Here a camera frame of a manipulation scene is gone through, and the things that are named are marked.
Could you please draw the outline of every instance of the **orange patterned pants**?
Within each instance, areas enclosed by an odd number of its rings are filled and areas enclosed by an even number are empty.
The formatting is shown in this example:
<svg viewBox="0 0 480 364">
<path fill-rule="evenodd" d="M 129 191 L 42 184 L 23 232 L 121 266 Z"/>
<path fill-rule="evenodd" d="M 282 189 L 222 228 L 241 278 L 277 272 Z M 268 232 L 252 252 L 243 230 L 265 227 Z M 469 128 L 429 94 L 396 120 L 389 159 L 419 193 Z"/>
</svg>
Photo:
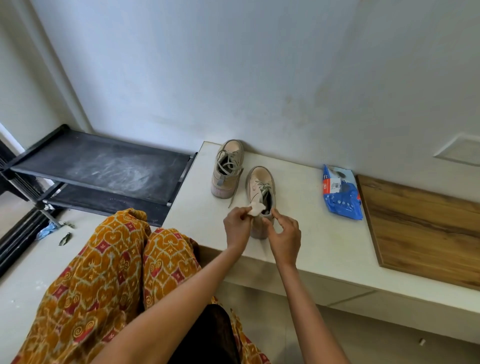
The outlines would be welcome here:
<svg viewBox="0 0 480 364">
<path fill-rule="evenodd" d="M 91 362 L 143 308 L 201 269 L 195 246 L 175 229 L 150 233 L 142 211 L 105 219 L 47 289 L 13 363 Z M 231 324 L 242 364 L 269 363 L 235 315 Z"/>
</svg>

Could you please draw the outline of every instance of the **wet wipes package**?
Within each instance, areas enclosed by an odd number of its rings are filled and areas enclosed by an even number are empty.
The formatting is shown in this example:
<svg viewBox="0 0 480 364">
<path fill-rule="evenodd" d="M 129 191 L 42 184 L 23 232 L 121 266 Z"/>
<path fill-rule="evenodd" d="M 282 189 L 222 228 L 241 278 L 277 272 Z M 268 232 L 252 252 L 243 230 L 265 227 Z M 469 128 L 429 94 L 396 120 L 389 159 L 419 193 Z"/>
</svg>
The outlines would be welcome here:
<svg viewBox="0 0 480 364">
<path fill-rule="evenodd" d="M 324 165 L 324 200 L 334 214 L 362 220 L 361 200 L 352 171 Z"/>
</svg>

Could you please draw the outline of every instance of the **person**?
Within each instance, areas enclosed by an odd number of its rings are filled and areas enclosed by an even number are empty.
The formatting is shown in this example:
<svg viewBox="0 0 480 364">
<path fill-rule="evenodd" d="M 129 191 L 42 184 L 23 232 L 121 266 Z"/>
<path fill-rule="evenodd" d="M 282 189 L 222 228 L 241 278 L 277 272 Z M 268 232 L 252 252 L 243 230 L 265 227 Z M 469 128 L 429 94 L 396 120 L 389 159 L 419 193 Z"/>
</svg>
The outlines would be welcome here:
<svg viewBox="0 0 480 364">
<path fill-rule="evenodd" d="M 213 297 L 245 250 L 250 209 L 230 211 L 227 248 L 204 268 L 194 240 L 150 233 L 144 212 L 107 218 L 48 288 L 13 363 L 269 363 Z M 283 231 L 264 224 L 304 361 L 349 363 L 300 280 L 298 222 L 273 215 Z"/>
</svg>

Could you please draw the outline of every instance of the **person's left hand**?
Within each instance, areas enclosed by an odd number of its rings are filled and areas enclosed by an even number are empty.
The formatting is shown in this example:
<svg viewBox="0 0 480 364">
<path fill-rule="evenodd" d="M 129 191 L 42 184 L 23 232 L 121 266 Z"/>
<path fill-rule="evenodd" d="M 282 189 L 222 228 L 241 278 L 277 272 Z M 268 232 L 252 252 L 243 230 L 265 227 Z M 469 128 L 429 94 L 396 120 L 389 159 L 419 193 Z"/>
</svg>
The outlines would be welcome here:
<svg viewBox="0 0 480 364">
<path fill-rule="evenodd" d="M 252 216 L 247 213 L 252 207 L 235 207 L 223 219 L 225 232 L 227 233 L 227 249 L 234 249 L 239 254 L 245 250 L 250 237 L 250 224 Z"/>
</svg>

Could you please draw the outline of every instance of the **person's right hand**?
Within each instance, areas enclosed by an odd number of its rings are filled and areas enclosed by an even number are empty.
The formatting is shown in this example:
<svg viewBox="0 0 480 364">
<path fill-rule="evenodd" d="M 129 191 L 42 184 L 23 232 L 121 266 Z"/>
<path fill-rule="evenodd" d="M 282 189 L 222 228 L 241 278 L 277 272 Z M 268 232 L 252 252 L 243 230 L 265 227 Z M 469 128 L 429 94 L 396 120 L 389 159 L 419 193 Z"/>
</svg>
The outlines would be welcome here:
<svg viewBox="0 0 480 364">
<path fill-rule="evenodd" d="M 263 222 L 268 230 L 268 240 L 270 248 L 275 257 L 276 265 L 281 267 L 295 267 L 297 255 L 300 250 L 301 231 L 298 221 L 281 215 L 276 208 L 272 209 L 272 215 L 278 220 L 283 231 L 276 233 L 272 222 L 263 218 Z"/>
</svg>

